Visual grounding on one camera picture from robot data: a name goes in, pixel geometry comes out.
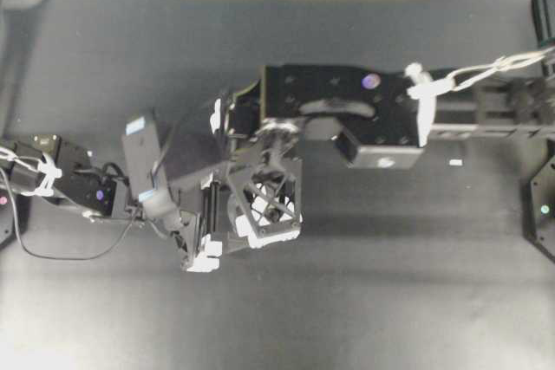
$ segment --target black plastic part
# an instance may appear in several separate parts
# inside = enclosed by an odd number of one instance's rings
[[[530,183],[533,231],[531,241],[555,262],[555,157]]]
[[[0,247],[13,235],[14,215],[8,192],[0,190]]]
[[[95,211],[103,217],[112,215],[116,183],[110,179],[101,181],[95,175],[75,173],[75,169],[91,167],[85,149],[62,140],[55,162],[63,172],[55,181],[55,191],[72,204],[56,198],[50,198],[49,202],[71,210]]]
[[[555,0],[532,0],[536,34],[540,43],[555,37]],[[544,65],[546,76],[555,75],[555,63]]]
[[[14,228],[14,214],[9,201],[8,192],[0,190],[0,198],[6,204],[0,204],[0,249],[4,248],[16,239]],[[19,231],[23,234],[27,229],[29,218],[30,200],[26,197],[16,195],[17,214],[19,216]]]

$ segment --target black mounting plate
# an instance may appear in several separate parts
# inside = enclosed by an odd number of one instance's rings
[[[531,240],[555,262],[555,156],[532,178]]]

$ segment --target dark gray surface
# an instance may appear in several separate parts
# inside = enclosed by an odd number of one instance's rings
[[[8,15],[20,48],[29,35],[17,28],[33,19]],[[530,0],[49,0],[36,26],[26,76],[8,80],[18,92],[9,133],[63,134],[116,160],[134,111],[176,118],[252,81],[263,63],[451,67],[534,45]],[[2,360],[555,366],[555,266],[521,226],[519,184],[545,157],[541,142],[436,143],[409,172],[348,171],[325,143],[301,153],[301,237],[224,258],[210,275],[180,272],[172,245],[149,230],[95,263],[47,263],[15,245],[0,252]],[[449,167],[451,157],[465,165]],[[40,201],[32,208],[35,250],[95,251],[116,233]]]

